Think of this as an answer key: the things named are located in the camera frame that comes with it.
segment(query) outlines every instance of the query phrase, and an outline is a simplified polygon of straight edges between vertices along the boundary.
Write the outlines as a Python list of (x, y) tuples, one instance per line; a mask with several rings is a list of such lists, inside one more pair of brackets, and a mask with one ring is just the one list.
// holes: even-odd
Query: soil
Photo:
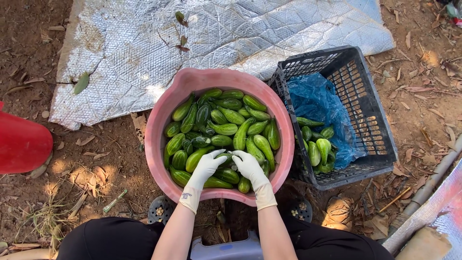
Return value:
[[(24, 221), (23, 210), (27, 210), (28, 206), (37, 209), (46, 203), (49, 200), (48, 190), (59, 183), (61, 186), (55, 201), (60, 198), (66, 198), (66, 201), (64, 207), (55, 210), (55, 213), (70, 209), (80, 198), (82, 187), (90, 180), (91, 174), (84, 168), (93, 169), (95, 166), (100, 166), (106, 171), (108, 184), (98, 190), (97, 198), (89, 195), (79, 211), (78, 218), (73, 223), (68, 223), (63, 229), (64, 234), (74, 225), (93, 218), (104, 216), (145, 218), (151, 201), (163, 193), (150, 174), (144, 151), (140, 149), (140, 142), (130, 116), (104, 121), (93, 127), (82, 127), (79, 131), (69, 131), (60, 125), (48, 123), (47, 119), (41, 116), (43, 111), (50, 109), (56, 86), (55, 75), (59, 60), (57, 53), (62, 47), (65, 35), (64, 31), (48, 31), (48, 27), (66, 26), (72, 0), (12, 2), (2, 0), (1, 2), (0, 100), (5, 103), (3, 111), (47, 127), (53, 133), (55, 147), (47, 171), (38, 178), (27, 178), (28, 174), (0, 176), (0, 241), (36, 242), (41, 241), (41, 237), (49, 235), (50, 230), (46, 230), (46, 234), (41, 235), (33, 229), (31, 221)], [(406, 60), (406, 57), (397, 49), (368, 57), (369, 69), (375, 78), (376, 89), (398, 148), (402, 165), (400, 169), (409, 175), (409, 177), (397, 176), (388, 187), (382, 185), (392, 176), (392, 173), (374, 178), (375, 183), (372, 186), (377, 184), (379, 191), (377, 203), (380, 208), (398, 194), (398, 189), (402, 191), (408, 186), (415, 188), (419, 179), (428, 176), (416, 167), (432, 170), (444, 153), (447, 153), (449, 148), (446, 142), (450, 141), (450, 136), (445, 124), (452, 127), (456, 136), (461, 133), (462, 129), (462, 106), (459, 105), (462, 100), (462, 91), (456, 87), (458, 80), (450, 78), (440, 65), (440, 61), (455, 59), (462, 53), (460, 46), (462, 29), (451, 24), (449, 19), (445, 18), (445, 9), (437, 6), (433, 0), (411, 0), (405, 3), (396, 0), (382, 0), (381, 3), (384, 25), (392, 32), (397, 48), (410, 61)], [(399, 13), (400, 23), (396, 21), (394, 10)], [(441, 25), (432, 29), (438, 14), (440, 14)], [(411, 38), (408, 48), (406, 35), (409, 32), (411, 32)], [(382, 62), (393, 58), (404, 60), (391, 62), (379, 68)], [(382, 81), (384, 70), (387, 70), (391, 77)], [(400, 79), (396, 81), (399, 70), (401, 71)], [(418, 70), (417, 75), (410, 77), (410, 72), (414, 70)], [(26, 80), (43, 77), (45, 81), (31, 83), (33, 86), (31, 88), (4, 95), (8, 90), (20, 84), (23, 73), (27, 73)], [(402, 85), (435, 87), (446, 93), (431, 91), (416, 93), (403, 89), (393, 97), (393, 91)], [(416, 94), (427, 99), (416, 97)], [(436, 110), (442, 116), (429, 109)], [(149, 117), (149, 111), (145, 111), (144, 114)], [(422, 128), (441, 147), (439, 145), (430, 147), (420, 131)], [(79, 138), (85, 140), (91, 135), (95, 135), (96, 138), (88, 144), (84, 146), (76, 144)], [(61, 142), (64, 142), (64, 148), (58, 150)], [(409, 162), (405, 161), (408, 149), (413, 149), (413, 156)], [(110, 152), (110, 154), (100, 160), (93, 160), (92, 156), (83, 155), (85, 152)], [(63, 174), (64, 171), (70, 169), (72, 169), (71, 174)], [(352, 232), (362, 233), (364, 232), (362, 222), (372, 218), (374, 212), (377, 211), (372, 206), (368, 195), (365, 198), (372, 213), (370, 216), (364, 214), (361, 202), (358, 204), (368, 183), (369, 180), (363, 180), (320, 192), (305, 183), (287, 180), (276, 196), (281, 207), (287, 205), (296, 193), (307, 196), (314, 205), (314, 209), (318, 209), (315, 212), (314, 222), (321, 224), (323, 217), (320, 211), (325, 210), (331, 196), (341, 193), (342, 196), (351, 198), (355, 202), (352, 207), (355, 209)], [(103, 207), (124, 189), (128, 190), (124, 200), (117, 203), (108, 213), (103, 213)], [(8, 199), (1, 200), (2, 197), (7, 196)], [(389, 216), (395, 216), (405, 205), (404, 201), (401, 202), (391, 205), (386, 213)], [(221, 209), (218, 199), (200, 204), (194, 236), (202, 236), (204, 244), (220, 243), (220, 236), (216, 229), (216, 214), (219, 210)], [(258, 228), (256, 209), (244, 204), (226, 201), (226, 217), (233, 241), (245, 239), (247, 229)]]

